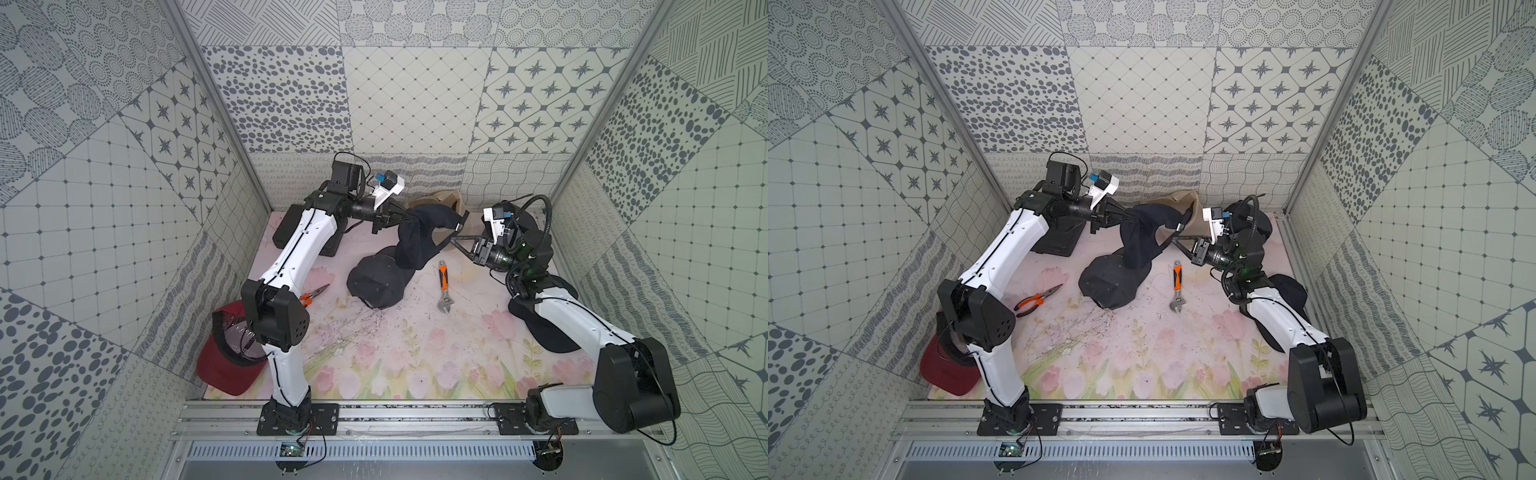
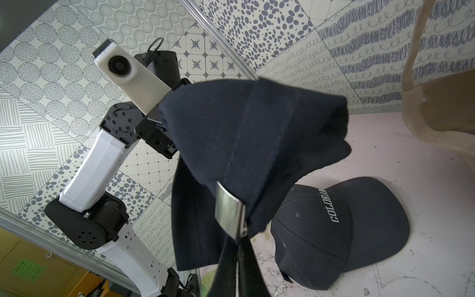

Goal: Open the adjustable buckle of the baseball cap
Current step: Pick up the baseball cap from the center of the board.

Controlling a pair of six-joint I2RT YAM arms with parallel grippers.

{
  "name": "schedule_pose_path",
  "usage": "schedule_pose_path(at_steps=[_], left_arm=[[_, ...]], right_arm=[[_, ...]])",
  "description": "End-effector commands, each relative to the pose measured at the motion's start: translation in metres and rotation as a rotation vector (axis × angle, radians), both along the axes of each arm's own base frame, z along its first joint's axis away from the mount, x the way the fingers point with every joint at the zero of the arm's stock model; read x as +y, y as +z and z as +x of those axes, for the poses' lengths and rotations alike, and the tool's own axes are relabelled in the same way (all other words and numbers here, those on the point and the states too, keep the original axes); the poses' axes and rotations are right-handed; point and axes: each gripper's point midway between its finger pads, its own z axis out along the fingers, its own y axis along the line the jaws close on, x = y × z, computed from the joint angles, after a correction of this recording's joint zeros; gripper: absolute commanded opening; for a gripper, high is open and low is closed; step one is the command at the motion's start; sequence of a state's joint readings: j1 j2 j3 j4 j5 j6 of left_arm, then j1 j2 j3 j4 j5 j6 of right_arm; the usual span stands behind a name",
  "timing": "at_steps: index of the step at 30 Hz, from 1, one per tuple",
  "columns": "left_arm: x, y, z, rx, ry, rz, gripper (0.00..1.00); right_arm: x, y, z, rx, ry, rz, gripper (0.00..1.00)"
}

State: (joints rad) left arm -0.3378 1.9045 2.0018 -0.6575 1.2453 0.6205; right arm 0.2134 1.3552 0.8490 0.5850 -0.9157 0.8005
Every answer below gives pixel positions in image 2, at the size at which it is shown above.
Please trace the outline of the black cap with white logo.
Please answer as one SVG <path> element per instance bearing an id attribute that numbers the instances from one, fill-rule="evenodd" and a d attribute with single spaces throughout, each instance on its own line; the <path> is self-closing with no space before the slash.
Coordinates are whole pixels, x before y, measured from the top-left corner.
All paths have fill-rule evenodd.
<path id="1" fill-rule="evenodd" d="M 267 79 L 211 80 L 158 108 L 179 151 L 171 192 L 177 268 L 217 265 L 211 297 L 266 297 L 251 238 L 303 176 L 351 153 L 343 96 Z"/>

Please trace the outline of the beige baseball cap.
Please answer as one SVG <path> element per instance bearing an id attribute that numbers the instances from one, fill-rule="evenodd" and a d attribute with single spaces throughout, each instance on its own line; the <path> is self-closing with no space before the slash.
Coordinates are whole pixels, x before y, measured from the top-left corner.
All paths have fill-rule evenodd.
<path id="1" fill-rule="evenodd" d="M 403 120 L 419 140 L 457 153 L 475 169 L 475 71 L 414 84 L 413 66 L 435 1 L 424 1 L 402 74 Z"/>

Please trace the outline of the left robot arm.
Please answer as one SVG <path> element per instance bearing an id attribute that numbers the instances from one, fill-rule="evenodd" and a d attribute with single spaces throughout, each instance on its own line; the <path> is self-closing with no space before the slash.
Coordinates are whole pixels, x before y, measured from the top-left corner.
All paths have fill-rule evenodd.
<path id="1" fill-rule="evenodd" d="M 45 214 L 75 245 L 116 264 L 142 296 L 197 297 L 198 276 L 192 273 L 182 282 L 177 271 L 160 263 L 134 232 L 126 204 L 106 190 L 138 141 L 169 159 L 177 152 L 158 104 L 188 80 L 180 77 L 173 51 L 150 49 L 131 56 L 107 41 L 92 56 L 129 100 L 108 110 L 88 156 Z"/>

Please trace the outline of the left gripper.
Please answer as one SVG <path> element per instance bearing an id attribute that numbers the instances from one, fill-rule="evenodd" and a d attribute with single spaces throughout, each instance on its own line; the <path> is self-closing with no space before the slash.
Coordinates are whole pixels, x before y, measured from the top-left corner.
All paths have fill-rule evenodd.
<path id="1" fill-rule="evenodd" d="M 178 151 L 159 111 L 151 111 L 145 116 L 136 126 L 135 132 L 148 146 L 167 159 L 172 159 Z"/>

